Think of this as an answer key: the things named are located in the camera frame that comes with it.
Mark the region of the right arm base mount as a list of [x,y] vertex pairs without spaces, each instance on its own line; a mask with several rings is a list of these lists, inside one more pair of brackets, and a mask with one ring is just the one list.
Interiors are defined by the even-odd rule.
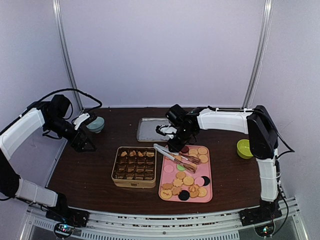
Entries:
[[283,214],[279,209],[272,211],[262,207],[246,208],[239,212],[240,221],[243,227],[271,221],[282,215]]

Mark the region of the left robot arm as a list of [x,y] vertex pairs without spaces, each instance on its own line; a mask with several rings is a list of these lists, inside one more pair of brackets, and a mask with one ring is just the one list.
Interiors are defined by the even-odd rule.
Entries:
[[66,117],[70,100],[58,91],[46,101],[41,98],[29,105],[0,133],[0,192],[5,200],[19,199],[46,206],[61,222],[72,218],[67,198],[62,193],[44,188],[17,171],[19,163],[28,163],[32,173],[44,170],[42,165],[53,160],[54,142],[66,139],[78,153],[94,152],[93,142],[83,126],[97,116],[86,110],[73,121]]

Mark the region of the metal tongs white handle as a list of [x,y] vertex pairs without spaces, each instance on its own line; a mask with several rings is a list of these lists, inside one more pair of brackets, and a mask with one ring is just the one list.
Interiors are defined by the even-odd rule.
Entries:
[[177,165],[184,167],[188,172],[194,174],[197,170],[197,165],[201,163],[201,160],[194,156],[188,156],[179,152],[171,152],[167,147],[161,146],[157,143],[153,144],[153,147],[161,153],[164,157],[175,162]]

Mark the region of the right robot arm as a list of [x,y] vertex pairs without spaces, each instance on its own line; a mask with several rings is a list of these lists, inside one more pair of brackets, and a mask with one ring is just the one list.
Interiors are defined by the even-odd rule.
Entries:
[[237,142],[247,135],[229,130],[201,130],[197,145],[209,149],[213,197],[207,203],[174,202],[180,213],[207,213],[257,206],[261,203],[261,179],[255,158],[236,153]]

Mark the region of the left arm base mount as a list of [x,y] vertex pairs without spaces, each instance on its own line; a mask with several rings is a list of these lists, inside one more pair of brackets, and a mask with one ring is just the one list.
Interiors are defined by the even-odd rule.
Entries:
[[49,208],[45,217],[56,222],[65,223],[73,227],[86,227],[90,213],[84,210],[70,208],[67,213]]

